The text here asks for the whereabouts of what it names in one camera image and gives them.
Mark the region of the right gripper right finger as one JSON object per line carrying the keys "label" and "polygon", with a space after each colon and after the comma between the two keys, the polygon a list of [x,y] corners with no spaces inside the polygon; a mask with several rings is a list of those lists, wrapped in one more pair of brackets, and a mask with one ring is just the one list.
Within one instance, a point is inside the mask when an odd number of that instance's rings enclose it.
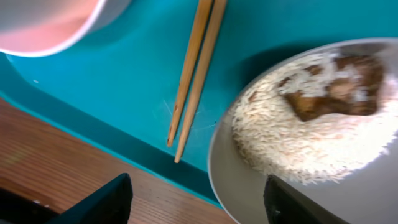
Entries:
{"label": "right gripper right finger", "polygon": [[275,175],[263,198],[269,224],[348,224]]}

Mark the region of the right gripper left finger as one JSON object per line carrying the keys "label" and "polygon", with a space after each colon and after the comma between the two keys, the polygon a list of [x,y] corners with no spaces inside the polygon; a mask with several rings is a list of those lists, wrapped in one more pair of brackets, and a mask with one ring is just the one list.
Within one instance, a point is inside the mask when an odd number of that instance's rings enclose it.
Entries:
{"label": "right gripper left finger", "polygon": [[46,224],[127,224],[133,191],[123,173]]}

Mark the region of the cooked white rice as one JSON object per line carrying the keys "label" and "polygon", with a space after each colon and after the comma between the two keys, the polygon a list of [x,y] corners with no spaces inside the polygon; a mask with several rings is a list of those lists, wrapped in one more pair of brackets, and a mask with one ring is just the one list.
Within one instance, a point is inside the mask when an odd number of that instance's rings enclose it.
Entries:
{"label": "cooked white rice", "polygon": [[289,71],[326,56],[344,57],[331,52],[300,57],[262,77],[236,100],[233,140],[254,170],[301,184],[337,182],[389,153],[397,134],[397,79],[383,63],[379,106],[369,116],[333,113],[304,122],[279,95],[279,82]]}

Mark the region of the grey-green bowl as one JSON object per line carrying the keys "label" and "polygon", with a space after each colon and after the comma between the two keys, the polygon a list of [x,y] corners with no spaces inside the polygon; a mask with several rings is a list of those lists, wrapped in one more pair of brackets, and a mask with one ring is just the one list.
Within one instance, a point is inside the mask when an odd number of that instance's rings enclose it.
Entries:
{"label": "grey-green bowl", "polygon": [[[397,75],[397,39],[366,38],[317,47],[287,58],[257,76],[255,84],[268,73],[300,57],[337,50],[344,54],[377,55]],[[220,119],[208,152],[211,187],[223,209],[237,223],[267,223],[264,207],[266,176],[252,170],[239,156],[232,137],[230,106]],[[348,223],[397,223],[397,143],[381,156],[346,179],[303,185],[286,181],[292,192],[301,192],[315,203]]]}

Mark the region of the brown meat piece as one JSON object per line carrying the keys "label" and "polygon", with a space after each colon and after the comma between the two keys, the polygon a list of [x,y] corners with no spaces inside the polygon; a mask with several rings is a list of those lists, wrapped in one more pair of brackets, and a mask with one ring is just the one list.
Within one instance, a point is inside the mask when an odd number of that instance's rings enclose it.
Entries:
{"label": "brown meat piece", "polygon": [[289,71],[278,92],[304,122],[333,113],[369,116],[378,109],[383,81],[384,66],[376,57],[326,56]]}

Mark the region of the pink shallow bowl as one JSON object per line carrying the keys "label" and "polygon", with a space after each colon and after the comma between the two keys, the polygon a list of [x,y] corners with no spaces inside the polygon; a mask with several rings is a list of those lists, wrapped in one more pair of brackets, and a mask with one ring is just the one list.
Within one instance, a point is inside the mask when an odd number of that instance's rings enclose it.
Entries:
{"label": "pink shallow bowl", "polygon": [[1,0],[1,52],[59,53],[118,18],[130,0]]}

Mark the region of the teal serving tray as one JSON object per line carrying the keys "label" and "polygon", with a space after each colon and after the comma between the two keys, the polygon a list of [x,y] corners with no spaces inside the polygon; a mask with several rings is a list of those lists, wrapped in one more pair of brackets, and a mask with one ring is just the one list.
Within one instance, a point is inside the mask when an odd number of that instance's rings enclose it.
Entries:
{"label": "teal serving tray", "polygon": [[252,79],[295,54],[397,36],[396,0],[229,0],[182,161],[166,140],[196,1],[133,1],[109,26],[48,57],[1,55],[17,108],[213,205],[209,143]]}

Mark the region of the right wooden chopstick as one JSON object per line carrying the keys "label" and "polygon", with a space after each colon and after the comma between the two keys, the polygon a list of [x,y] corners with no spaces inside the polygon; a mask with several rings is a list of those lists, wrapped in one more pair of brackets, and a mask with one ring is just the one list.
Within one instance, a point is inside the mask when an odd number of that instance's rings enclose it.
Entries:
{"label": "right wooden chopstick", "polygon": [[181,114],[184,114],[185,117],[183,119],[177,151],[175,153],[174,162],[176,163],[180,162],[186,141],[188,139],[190,128],[197,111],[197,106],[205,83],[206,74],[211,62],[217,36],[220,31],[226,4],[227,0],[214,0],[211,7],[205,33],[201,47],[199,49],[196,65],[193,70],[192,79]]}

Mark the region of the wooden chopstick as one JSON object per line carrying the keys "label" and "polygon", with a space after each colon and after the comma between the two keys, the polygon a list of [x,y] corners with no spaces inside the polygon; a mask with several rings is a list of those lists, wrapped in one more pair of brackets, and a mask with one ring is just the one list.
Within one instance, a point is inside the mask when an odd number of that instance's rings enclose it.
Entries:
{"label": "wooden chopstick", "polygon": [[175,139],[212,5],[213,0],[198,1],[167,136],[168,147],[172,146]]}
{"label": "wooden chopstick", "polygon": [[206,74],[211,62],[217,36],[220,31],[226,4],[227,0],[214,0],[211,7],[205,33],[201,47],[199,49],[196,65],[193,70],[192,79],[181,114],[184,114],[185,117],[183,119],[177,151],[175,153],[174,162],[176,163],[180,162],[186,141],[188,139],[190,128],[197,111],[197,106],[205,83]]}

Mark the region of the left wooden chopstick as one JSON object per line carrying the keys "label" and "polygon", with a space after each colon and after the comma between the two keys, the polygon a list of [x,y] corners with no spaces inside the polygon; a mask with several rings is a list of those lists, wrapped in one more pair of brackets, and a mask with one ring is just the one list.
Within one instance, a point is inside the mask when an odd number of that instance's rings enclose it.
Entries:
{"label": "left wooden chopstick", "polygon": [[212,5],[213,0],[198,1],[167,136],[168,147],[172,146],[175,139]]}

